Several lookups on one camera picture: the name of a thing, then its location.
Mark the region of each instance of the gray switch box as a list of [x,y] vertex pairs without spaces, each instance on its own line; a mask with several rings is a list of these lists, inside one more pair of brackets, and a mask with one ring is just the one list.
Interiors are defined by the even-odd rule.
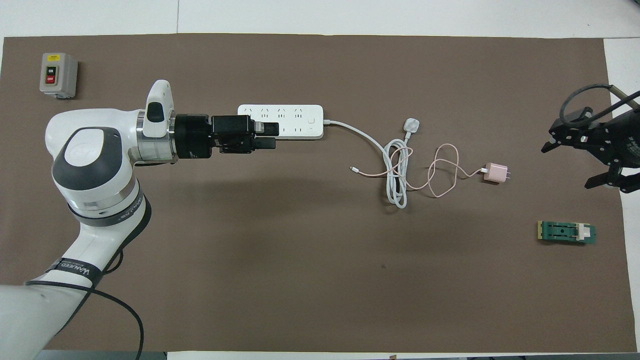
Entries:
[[40,91],[57,99],[76,96],[78,62],[65,53],[42,55],[40,69]]

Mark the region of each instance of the power strip switch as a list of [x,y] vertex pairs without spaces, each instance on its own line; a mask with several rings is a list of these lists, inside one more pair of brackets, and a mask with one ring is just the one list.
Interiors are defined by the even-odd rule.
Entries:
[[322,138],[324,112],[320,105],[260,105],[238,106],[238,115],[249,115],[254,121],[277,122],[277,140],[317,140]]

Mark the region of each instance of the power strip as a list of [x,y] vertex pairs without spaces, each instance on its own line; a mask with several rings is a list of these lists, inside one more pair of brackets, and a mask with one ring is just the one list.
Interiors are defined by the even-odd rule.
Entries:
[[238,115],[249,115],[261,122],[277,122],[278,140],[317,140],[322,138],[324,113],[320,105],[242,104]]

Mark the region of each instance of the charging cable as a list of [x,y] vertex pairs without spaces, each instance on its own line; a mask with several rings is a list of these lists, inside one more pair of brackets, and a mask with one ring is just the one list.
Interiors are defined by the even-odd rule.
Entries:
[[[362,137],[368,139],[375,146],[377,146],[377,148],[380,149],[382,153],[382,161],[385,163],[385,167],[387,168],[386,171],[381,172],[379,174],[368,174],[360,171],[360,169],[356,167],[350,167],[350,169],[356,174],[360,174],[366,177],[385,176],[387,178],[387,199],[389,200],[390,203],[396,205],[400,209],[404,209],[407,204],[407,196],[406,196],[407,187],[409,187],[411,190],[421,190],[426,186],[428,186],[433,197],[439,198],[449,193],[456,186],[456,183],[458,182],[458,171],[462,171],[462,173],[465,175],[465,179],[470,178],[478,173],[484,173],[485,180],[494,181],[496,183],[503,183],[506,179],[509,179],[508,177],[509,172],[507,172],[507,167],[505,167],[504,165],[498,165],[493,163],[488,163],[486,167],[479,168],[476,171],[472,172],[471,174],[467,173],[459,165],[460,154],[458,152],[458,148],[456,148],[453,144],[444,143],[438,147],[433,157],[433,161],[429,165],[429,168],[427,171],[427,181],[422,186],[412,186],[406,179],[408,160],[409,160],[409,157],[413,154],[413,149],[408,146],[408,142],[411,135],[415,134],[416,131],[418,131],[418,127],[420,126],[420,122],[417,119],[409,118],[409,119],[406,119],[406,121],[404,122],[404,131],[406,131],[404,140],[393,139],[384,147],[380,145],[380,143],[378,143],[374,138],[369,136],[367,133],[364,133],[363,131],[353,126],[350,126],[348,124],[345,124],[343,122],[325,120],[324,125],[326,126],[337,125],[337,126],[345,127],[349,130],[352,130],[358,133]],[[438,157],[438,153],[445,146],[452,147],[455,150],[456,152],[455,161],[450,161],[450,160]],[[397,162],[394,165],[392,160],[395,158],[396,155],[397,155]],[[435,175],[436,165],[439,162],[451,164],[455,167],[456,170],[454,171],[453,184],[443,193],[436,194],[433,191],[433,188],[431,187],[431,180]]]

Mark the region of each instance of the white power cord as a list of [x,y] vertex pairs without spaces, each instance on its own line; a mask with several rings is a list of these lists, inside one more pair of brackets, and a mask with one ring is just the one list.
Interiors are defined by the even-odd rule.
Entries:
[[[458,170],[462,171],[466,176],[466,178],[472,177],[480,172],[487,173],[491,170],[486,168],[479,168],[478,170],[472,172],[471,174],[468,174],[464,169],[462,169],[459,166],[460,155],[458,153],[458,148],[456,148],[450,143],[444,143],[438,147],[438,149],[436,150],[435,156],[433,158],[433,161],[429,165],[429,169],[427,172],[427,181],[422,186],[415,187],[415,186],[412,186],[406,179],[406,170],[409,162],[408,159],[413,154],[413,149],[407,146],[407,144],[409,142],[409,138],[411,137],[411,134],[414,134],[416,131],[418,131],[418,127],[420,126],[420,122],[418,120],[413,118],[407,119],[404,122],[404,130],[406,131],[404,140],[393,139],[384,147],[382,147],[382,145],[380,145],[374,138],[372,138],[368,134],[364,133],[363,131],[353,126],[345,124],[343,122],[325,120],[324,125],[338,125],[338,126],[346,127],[347,129],[362,135],[364,138],[371,141],[375,146],[377,146],[380,149],[380,151],[382,152],[382,160],[385,163],[387,171],[381,172],[379,174],[367,174],[365,172],[360,171],[360,169],[356,167],[350,167],[350,169],[356,174],[360,174],[367,177],[386,176],[387,177],[387,198],[389,199],[389,202],[396,205],[400,209],[404,209],[406,207],[407,187],[411,188],[412,190],[420,190],[420,189],[423,189],[425,186],[429,186],[429,190],[431,191],[433,196],[435,198],[439,198],[444,196],[446,193],[451,191],[456,186],[456,183],[458,181]],[[451,146],[456,151],[455,162],[449,161],[443,158],[438,158],[438,153],[444,146]],[[398,161],[395,165],[393,165],[392,159],[396,154],[398,154]],[[436,170],[435,166],[438,162],[445,162],[445,163],[454,165],[456,167],[453,184],[451,185],[451,187],[449,187],[449,189],[447,189],[445,192],[440,194],[436,194],[431,187],[431,180],[435,175],[435,170]]]

